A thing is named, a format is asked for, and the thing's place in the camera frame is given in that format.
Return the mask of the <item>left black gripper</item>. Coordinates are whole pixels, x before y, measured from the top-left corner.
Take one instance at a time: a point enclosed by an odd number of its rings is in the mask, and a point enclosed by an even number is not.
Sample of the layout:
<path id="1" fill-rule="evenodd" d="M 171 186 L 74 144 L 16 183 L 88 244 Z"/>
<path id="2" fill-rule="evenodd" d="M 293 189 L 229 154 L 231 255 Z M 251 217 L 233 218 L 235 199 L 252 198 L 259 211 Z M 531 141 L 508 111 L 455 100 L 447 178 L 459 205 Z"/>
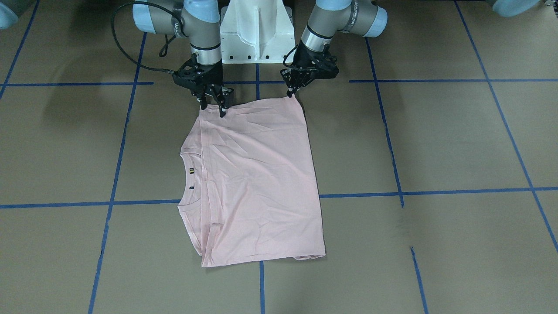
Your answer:
<path id="1" fill-rule="evenodd" d="M 285 69 L 282 69 L 280 74 L 287 85 L 287 97 L 292 98 L 297 90 L 308 86 L 316 79 L 337 77 L 337 58 L 331 55 L 329 48 L 329 43 L 325 43 L 323 51 L 315 52 L 299 43 L 283 57 L 282 64 Z"/>

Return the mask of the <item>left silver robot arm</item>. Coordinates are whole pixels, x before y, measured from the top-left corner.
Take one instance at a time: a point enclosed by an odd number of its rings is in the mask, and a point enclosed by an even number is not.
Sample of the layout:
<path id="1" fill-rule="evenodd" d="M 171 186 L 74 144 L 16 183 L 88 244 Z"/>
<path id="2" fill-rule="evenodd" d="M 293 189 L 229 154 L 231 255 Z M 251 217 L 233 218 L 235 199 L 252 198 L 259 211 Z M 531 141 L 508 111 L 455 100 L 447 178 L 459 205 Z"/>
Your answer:
<path id="1" fill-rule="evenodd" d="M 339 73 L 337 58 L 329 52 L 337 32 L 376 38 L 388 23 L 387 11 L 371 0 L 317 0 L 299 44 L 287 54 L 293 61 L 280 74 L 292 97 L 314 80 L 334 79 Z"/>

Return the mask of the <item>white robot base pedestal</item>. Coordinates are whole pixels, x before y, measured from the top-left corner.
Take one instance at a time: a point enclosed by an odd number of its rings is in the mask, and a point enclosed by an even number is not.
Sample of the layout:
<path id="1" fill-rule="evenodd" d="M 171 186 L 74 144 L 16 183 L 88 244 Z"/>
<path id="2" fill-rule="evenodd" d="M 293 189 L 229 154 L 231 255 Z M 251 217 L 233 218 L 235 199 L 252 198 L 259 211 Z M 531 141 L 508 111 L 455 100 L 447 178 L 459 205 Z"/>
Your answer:
<path id="1" fill-rule="evenodd" d="M 281 64 L 295 45 L 292 10 L 282 0 L 231 0 L 221 8 L 224 64 Z"/>

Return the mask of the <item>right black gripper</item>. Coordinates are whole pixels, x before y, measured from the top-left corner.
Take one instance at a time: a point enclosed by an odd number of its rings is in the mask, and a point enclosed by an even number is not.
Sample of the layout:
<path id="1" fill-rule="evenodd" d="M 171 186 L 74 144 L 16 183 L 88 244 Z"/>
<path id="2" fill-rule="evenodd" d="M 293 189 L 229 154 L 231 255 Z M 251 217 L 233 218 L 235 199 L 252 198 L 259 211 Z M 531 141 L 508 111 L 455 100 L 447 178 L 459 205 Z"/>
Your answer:
<path id="1" fill-rule="evenodd" d="M 235 105 L 235 90 L 225 87 L 223 81 L 223 63 L 203 65 L 198 55 L 191 55 L 178 70 L 173 72 L 173 81 L 180 87 L 187 88 L 191 95 L 200 102 L 201 110 L 208 106 L 207 96 L 213 98 L 219 107 L 219 115 L 225 117 L 227 107 Z"/>

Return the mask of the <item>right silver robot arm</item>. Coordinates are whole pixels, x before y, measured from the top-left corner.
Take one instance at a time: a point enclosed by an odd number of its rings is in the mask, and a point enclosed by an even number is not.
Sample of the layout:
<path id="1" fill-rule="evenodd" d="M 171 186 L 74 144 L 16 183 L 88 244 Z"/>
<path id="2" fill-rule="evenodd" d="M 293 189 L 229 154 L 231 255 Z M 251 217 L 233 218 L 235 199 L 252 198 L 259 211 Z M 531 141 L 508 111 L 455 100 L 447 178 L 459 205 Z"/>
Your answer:
<path id="1" fill-rule="evenodd" d="M 142 32 L 165 35 L 165 47 L 176 38 L 190 42 L 190 59 L 177 70 L 142 65 L 122 48 L 116 32 L 118 12 L 126 7 L 132 10 L 136 28 Z M 225 87 L 221 53 L 221 32 L 216 0 L 134 0 L 117 7 L 110 18 L 110 29 L 119 51 L 140 68 L 171 75 L 173 82 L 190 91 L 197 98 L 201 110 L 211 97 L 218 113 L 224 117 L 234 105 L 235 91 Z"/>

